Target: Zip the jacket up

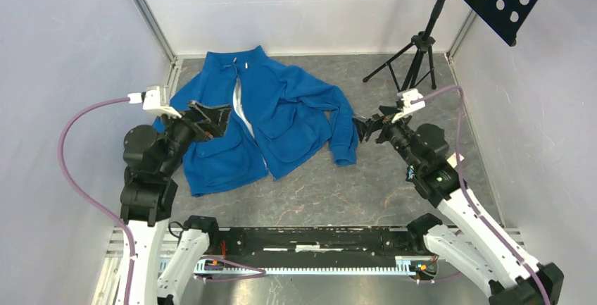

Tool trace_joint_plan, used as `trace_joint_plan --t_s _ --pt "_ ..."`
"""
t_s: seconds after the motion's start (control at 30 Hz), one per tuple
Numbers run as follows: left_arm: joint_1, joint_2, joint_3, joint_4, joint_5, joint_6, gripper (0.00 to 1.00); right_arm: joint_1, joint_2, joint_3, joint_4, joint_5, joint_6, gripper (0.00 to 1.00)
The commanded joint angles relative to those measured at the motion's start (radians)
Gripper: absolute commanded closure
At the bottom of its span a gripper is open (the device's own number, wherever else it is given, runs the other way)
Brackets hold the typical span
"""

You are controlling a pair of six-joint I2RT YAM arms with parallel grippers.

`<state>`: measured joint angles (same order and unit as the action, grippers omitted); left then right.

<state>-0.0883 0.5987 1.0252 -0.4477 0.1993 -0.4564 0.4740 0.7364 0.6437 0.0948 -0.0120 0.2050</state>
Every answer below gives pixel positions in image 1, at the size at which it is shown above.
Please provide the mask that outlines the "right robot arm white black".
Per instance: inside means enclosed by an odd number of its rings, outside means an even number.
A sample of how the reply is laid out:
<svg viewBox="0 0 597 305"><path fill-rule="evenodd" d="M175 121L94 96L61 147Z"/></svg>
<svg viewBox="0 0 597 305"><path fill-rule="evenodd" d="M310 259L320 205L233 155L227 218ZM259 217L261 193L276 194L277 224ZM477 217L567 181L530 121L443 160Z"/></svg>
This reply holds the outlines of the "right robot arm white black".
<svg viewBox="0 0 597 305"><path fill-rule="evenodd" d="M463 241L436 216L426 213L407 226L407 246L445 259L483 291L490 304L557 304L564 274L543 264L518 244L484 209L447 153L440 127L416 130L401 109L380 106L380 114L353 118L360 141L377 132L376 143L390 143L407 165L406 181L419 195L467 235Z"/></svg>

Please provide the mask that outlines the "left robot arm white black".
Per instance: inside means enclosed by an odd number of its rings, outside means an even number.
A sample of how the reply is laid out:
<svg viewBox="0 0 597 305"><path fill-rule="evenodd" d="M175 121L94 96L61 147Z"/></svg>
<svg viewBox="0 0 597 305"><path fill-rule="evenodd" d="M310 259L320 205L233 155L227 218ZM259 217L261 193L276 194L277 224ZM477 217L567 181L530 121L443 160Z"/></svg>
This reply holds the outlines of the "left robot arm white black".
<svg viewBox="0 0 597 305"><path fill-rule="evenodd" d="M165 110L164 131L138 125L123 141L127 166L120 218L126 226L123 251L132 257L121 262L116 304L179 304L201 256L221 245L216 219L190 216L173 257L159 269L178 188L172 175L192 143L225 135L232 112L229 105L210 107L196 101L183 112L169 106Z"/></svg>

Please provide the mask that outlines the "blue zip-up jacket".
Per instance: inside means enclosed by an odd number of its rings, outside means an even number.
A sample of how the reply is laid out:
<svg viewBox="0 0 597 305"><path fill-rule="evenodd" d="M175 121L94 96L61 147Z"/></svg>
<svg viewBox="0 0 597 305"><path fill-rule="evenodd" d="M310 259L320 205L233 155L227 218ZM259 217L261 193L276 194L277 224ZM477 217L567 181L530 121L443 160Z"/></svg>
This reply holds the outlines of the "blue zip-up jacket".
<svg viewBox="0 0 597 305"><path fill-rule="evenodd" d="M182 159L193 197L226 192L267 176L278 180L328 146L338 166L356 163L358 133L342 92L261 47L210 52L201 71L170 100L178 111L192 101L229 105L222 137L191 144Z"/></svg>

